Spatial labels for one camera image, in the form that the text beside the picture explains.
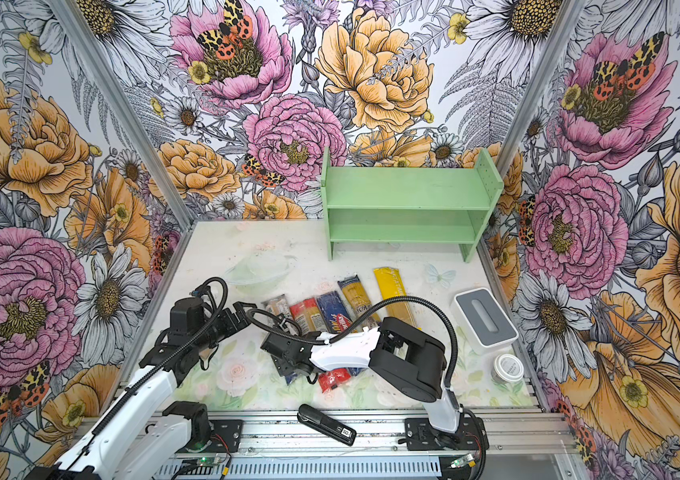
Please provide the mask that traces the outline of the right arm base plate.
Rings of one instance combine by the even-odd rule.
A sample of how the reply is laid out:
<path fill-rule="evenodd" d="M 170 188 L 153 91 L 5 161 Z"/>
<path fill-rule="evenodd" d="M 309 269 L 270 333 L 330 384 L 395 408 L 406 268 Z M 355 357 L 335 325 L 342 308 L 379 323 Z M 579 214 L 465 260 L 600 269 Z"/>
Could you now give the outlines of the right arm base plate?
<path fill-rule="evenodd" d="M 490 447 L 484 421 L 476 416 L 463 416 L 455 433 L 432 427 L 427 418 L 407 418 L 404 437 L 399 439 L 409 451 L 474 451 Z"/>

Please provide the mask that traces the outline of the clear spaghetti bag dark ends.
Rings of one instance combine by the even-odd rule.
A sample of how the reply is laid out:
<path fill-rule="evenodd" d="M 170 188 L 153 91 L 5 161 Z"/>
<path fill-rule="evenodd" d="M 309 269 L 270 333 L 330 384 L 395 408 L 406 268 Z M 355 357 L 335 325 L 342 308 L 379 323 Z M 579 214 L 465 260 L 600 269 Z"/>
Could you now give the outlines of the clear spaghetti bag dark ends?
<path fill-rule="evenodd" d="M 295 322 L 292 316 L 290 306 L 284 294 L 263 301 L 262 306 L 266 311 L 280 318 L 277 322 L 277 326 L 281 330 L 290 334 L 302 333 L 301 327 Z M 274 359 L 273 362 L 279 375 L 284 378 L 287 386 L 291 385 L 297 379 L 297 374 L 293 371 L 287 371 L 286 366 L 278 359 Z"/>

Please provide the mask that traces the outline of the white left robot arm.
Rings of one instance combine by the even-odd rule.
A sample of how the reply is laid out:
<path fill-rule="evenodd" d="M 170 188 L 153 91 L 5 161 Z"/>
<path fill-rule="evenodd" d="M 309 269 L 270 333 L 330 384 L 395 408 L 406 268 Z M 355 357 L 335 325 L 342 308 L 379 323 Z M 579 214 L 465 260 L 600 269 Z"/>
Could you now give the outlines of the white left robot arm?
<path fill-rule="evenodd" d="M 200 352 L 244 330 L 247 304 L 209 313 L 188 297 L 170 311 L 165 342 L 143 358 L 123 393 L 73 447 L 51 466 L 36 466 L 28 479 L 149 479 L 177 452 L 227 450 L 202 403 L 175 401 L 151 426 L 155 411 L 173 396 L 200 361 Z"/>

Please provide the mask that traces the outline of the blue Barilla spaghetti bag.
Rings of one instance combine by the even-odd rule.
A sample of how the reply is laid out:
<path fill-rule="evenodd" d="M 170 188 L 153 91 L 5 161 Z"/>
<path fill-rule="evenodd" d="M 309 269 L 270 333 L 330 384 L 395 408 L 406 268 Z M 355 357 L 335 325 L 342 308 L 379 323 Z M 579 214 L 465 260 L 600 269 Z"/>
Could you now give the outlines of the blue Barilla spaghetti bag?
<path fill-rule="evenodd" d="M 330 291 L 314 298 L 328 333 L 338 334 L 351 325 L 350 315 L 336 291 Z"/>

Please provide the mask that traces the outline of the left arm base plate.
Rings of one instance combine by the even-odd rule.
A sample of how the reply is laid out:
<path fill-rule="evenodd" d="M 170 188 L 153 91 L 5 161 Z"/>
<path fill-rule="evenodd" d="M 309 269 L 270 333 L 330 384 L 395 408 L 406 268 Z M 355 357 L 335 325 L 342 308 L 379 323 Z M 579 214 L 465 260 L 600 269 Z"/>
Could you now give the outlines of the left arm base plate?
<path fill-rule="evenodd" d="M 206 424 L 194 423 L 187 453 L 237 453 L 242 440 L 242 420 L 212 419 Z"/>

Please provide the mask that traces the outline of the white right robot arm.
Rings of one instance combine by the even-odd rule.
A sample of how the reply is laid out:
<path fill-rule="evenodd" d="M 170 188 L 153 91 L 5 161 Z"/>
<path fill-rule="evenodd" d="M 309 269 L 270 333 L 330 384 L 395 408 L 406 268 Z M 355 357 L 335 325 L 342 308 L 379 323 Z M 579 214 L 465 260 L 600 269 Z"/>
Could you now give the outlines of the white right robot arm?
<path fill-rule="evenodd" d="M 423 404 L 432 429 L 455 434 L 461 407 L 451 387 L 457 343 L 451 345 L 394 317 L 358 333 L 311 332 L 294 336 L 270 333 L 261 349 L 278 361 L 285 373 L 305 375 L 341 368 L 367 369 L 401 394 Z"/>

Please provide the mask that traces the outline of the red spaghetti bag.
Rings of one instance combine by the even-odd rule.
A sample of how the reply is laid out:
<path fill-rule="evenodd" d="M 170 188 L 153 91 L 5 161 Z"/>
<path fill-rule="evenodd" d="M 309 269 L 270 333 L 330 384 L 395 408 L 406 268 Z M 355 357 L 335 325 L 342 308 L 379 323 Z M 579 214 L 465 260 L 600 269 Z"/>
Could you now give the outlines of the red spaghetti bag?
<path fill-rule="evenodd" d="M 290 306 L 293 319 L 298 323 L 303 334 L 311 332 L 327 332 L 321 311 L 314 298 L 308 298 Z M 318 382 L 323 393 L 338 388 L 352 378 L 346 368 L 321 373 Z"/>

